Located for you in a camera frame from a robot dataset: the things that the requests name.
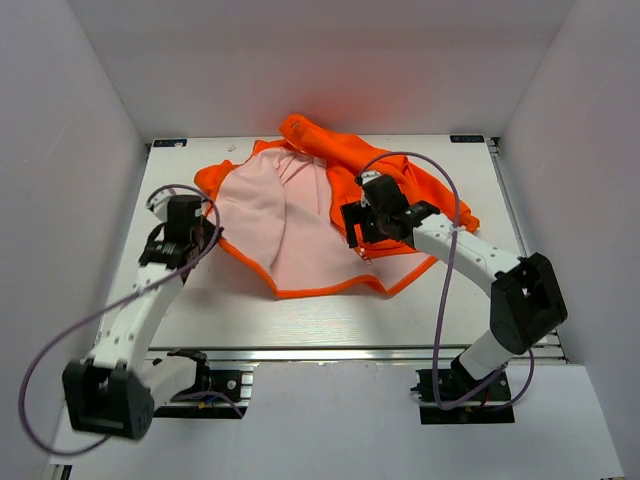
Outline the orange zip-up jacket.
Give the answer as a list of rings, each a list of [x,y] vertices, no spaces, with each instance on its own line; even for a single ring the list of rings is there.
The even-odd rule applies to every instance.
[[[245,162],[225,160],[194,177],[219,210],[222,249],[256,271],[279,299],[337,294],[358,284],[394,295],[435,264],[393,240],[348,246],[340,208],[360,199],[355,177],[367,163],[391,175],[410,202],[427,201],[469,232],[480,226],[466,203],[405,156],[298,114],[280,132],[279,140],[256,141]]]

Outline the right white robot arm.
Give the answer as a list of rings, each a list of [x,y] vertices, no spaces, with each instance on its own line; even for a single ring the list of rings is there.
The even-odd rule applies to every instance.
[[[459,396],[477,397],[495,370],[567,319],[553,266],[544,255],[519,257],[490,245],[455,226],[436,206],[410,203],[389,175],[365,173],[356,183],[360,200],[341,208],[350,246],[399,241],[445,262],[490,300],[488,330],[451,363],[451,384]]]

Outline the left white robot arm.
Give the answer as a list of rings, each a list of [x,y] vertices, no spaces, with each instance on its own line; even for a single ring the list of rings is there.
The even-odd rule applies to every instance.
[[[174,350],[152,365],[145,359],[170,304],[221,230],[206,219],[199,195],[159,193],[148,208],[160,223],[138,259],[133,299],[118,308],[89,353],[62,374],[76,431],[139,440],[158,408],[182,394],[202,398],[211,387],[201,352]]]

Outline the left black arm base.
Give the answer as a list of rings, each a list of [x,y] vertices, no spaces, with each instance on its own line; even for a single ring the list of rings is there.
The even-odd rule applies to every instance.
[[[188,359],[196,365],[194,383],[178,391],[154,412],[155,418],[241,420],[251,399],[253,368],[212,361],[198,350],[173,349],[149,359],[153,367],[166,359]]]

